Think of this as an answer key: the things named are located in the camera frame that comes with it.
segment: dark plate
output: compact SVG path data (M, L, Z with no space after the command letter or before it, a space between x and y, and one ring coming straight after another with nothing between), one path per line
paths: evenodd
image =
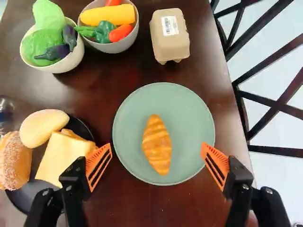
M64 127L65 129L72 130L74 133L86 140L95 141L90 129L84 122L71 115L69 115L69 117L70 121ZM39 191L45 188L53 188L54 190L59 189L46 181L35 180L35 175L44 155L46 145L47 143L34 149L29 182L22 188L15 191L5 190L9 200L24 214L27 214L30 211L34 197Z

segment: vegetable bowl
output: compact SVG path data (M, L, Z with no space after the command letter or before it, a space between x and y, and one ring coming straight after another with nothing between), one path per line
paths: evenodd
M90 9L95 9L95 8L100 8L104 7L106 5L106 2L108 0L95 0L91 2L89 5L87 5L81 12L81 14ZM136 6L129 0L121 0L120 4L131 4L134 7L134 12L135 12L135 21L131 24L133 27L132 31L124 38L117 42L112 42L112 43L98 43L94 39L87 38L82 35L83 39L92 47L96 48L99 51L105 52L105 53L120 53L125 50L127 50L130 46L133 45L133 43L136 40L136 37L138 35L139 31L139 13L136 8ZM80 16L78 17L78 26L89 26L87 24L84 24Z
M76 26L76 23L68 17L65 17L65 22L72 27ZM25 64L35 68L40 71L50 72L50 73L64 73L74 69L81 62L84 55L84 43L80 35L77 37L77 45L74 47L73 51L70 52L66 57L59 60L58 62L48 65L48 66L36 66L30 59L28 59L24 53L24 48L22 47L23 40L30 34L36 31L36 26L33 25L24 35L20 43L20 56Z

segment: white floor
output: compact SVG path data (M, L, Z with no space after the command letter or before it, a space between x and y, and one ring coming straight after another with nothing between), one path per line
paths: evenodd
M239 3L240 0L220 0L215 12ZM245 9L234 41L277 0L264 0ZM232 80L254 67L303 32L303 1L294 0L285 10L250 40L228 61ZM231 31L236 12L219 20L226 32ZM277 100L303 67L303 45L264 69L240 88L253 94ZM288 102L303 109L303 87ZM267 106L244 100L250 128L269 109ZM285 113L273 120L251 140L252 145L303 148L303 121ZM280 193L292 223L303 223L303 158L283 157L250 152L257 187L269 186Z
M7 3L7 0L0 0L0 20L2 18L2 14L3 14L4 9L6 7L6 3Z

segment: wooden table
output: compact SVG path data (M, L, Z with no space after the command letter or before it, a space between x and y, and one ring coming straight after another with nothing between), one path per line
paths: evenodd
M215 146L235 155L252 170L208 0L134 0L140 29L129 50L110 55L86 48L77 68L57 75L28 67L19 55L21 38L34 23L33 2L9 0L4 12L0 26L1 94L22 99L37 109L62 109L84 119L96 130L98 144L102 145L111 141L116 111L131 92L153 82L178 83L196 92L208 105L215 122ZM77 21L89 0L54 2ZM153 11L164 8L182 9L191 55L179 64L162 66L153 55L149 21ZM154 186L133 177L114 155L99 184L85 203L91 227L220 227L230 206L206 168L185 183ZM24 217L15 214L7 203L7 199L0 201L1 226L19 226Z

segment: carrot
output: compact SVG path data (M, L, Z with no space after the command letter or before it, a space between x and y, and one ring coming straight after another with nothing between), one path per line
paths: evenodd
M121 0L106 0L105 6L117 6L120 2Z
M121 39L127 37L132 30L133 26L131 25L121 25L120 27L110 31L110 33L108 34L108 39L111 42L118 42Z

